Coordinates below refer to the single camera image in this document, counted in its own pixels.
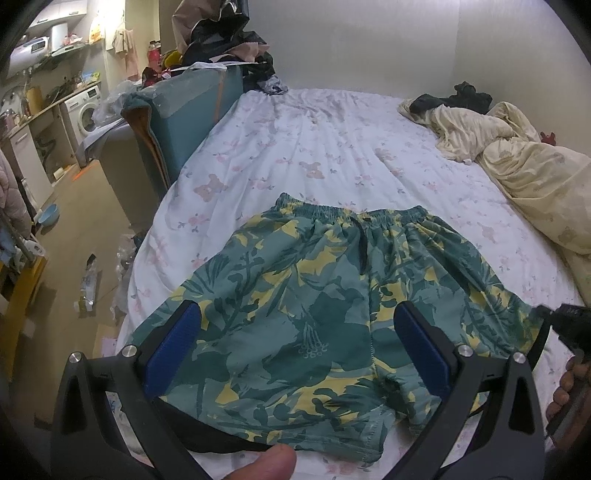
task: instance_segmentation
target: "finger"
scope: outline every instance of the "finger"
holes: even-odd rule
[[[574,376],[580,379],[584,379],[587,376],[587,373],[589,372],[589,364],[584,364],[584,365],[575,365],[573,367],[573,373]]]
[[[579,364],[580,362],[577,361],[577,357],[572,357],[568,362],[566,362],[566,370],[572,370],[575,364]]]
[[[566,393],[562,388],[557,388],[552,396],[552,399],[561,407],[569,402],[569,394]]]
[[[573,421],[571,422],[570,427],[567,429],[564,436],[554,442],[554,444],[562,451],[568,451],[572,446],[573,443],[577,440],[578,436],[581,434],[585,425],[589,421],[591,417],[591,395],[589,394],[589,390],[585,393],[585,399],[583,405],[577,410]]]
[[[255,462],[230,473],[225,480],[289,480],[296,469],[295,462],[295,450],[279,443]]]
[[[558,405],[556,402],[552,402],[548,405],[548,408],[546,409],[546,418],[548,421],[552,420],[561,408],[562,406]]]
[[[560,386],[563,390],[570,392],[574,386],[574,374],[572,372],[566,372],[560,377]]]

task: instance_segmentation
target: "crumpled blanket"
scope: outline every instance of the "crumpled blanket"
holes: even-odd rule
[[[400,114],[431,128],[449,160],[477,161],[499,189],[570,267],[580,294],[591,304],[591,158],[540,141],[515,105],[501,102],[486,115],[441,105],[421,115]]]

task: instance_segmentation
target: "green floral shorts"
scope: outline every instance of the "green floral shorts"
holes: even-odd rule
[[[354,213],[285,193],[132,341],[185,299],[199,304],[201,331],[166,401],[246,440],[366,462],[379,459],[397,419],[418,432],[439,404],[394,329],[399,302],[479,355],[527,352],[541,324],[471,243],[422,207]]]

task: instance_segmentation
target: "washing machine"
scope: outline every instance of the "washing machine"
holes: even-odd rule
[[[74,152],[88,134],[96,129],[92,114],[98,108],[99,102],[100,88],[95,85],[77,93],[60,105],[61,115]]]

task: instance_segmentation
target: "bed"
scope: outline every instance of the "bed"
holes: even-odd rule
[[[118,348],[238,227],[271,207],[282,192],[358,212],[422,205],[475,244],[505,286],[527,303],[582,304],[548,241],[478,165],[443,158],[435,135],[397,112],[400,102],[322,89],[242,95],[186,162],[156,213],[135,260]],[[543,409],[569,358],[551,332],[534,371]],[[141,457],[116,406],[115,413],[130,450]],[[470,419],[448,461],[463,455],[477,422],[478,416]],[[402,422],[390,431],[382,458],[371,465],[298,452],[294,479],[382,479],[411,443]],[[219,479],[256,454],[194,457]]]

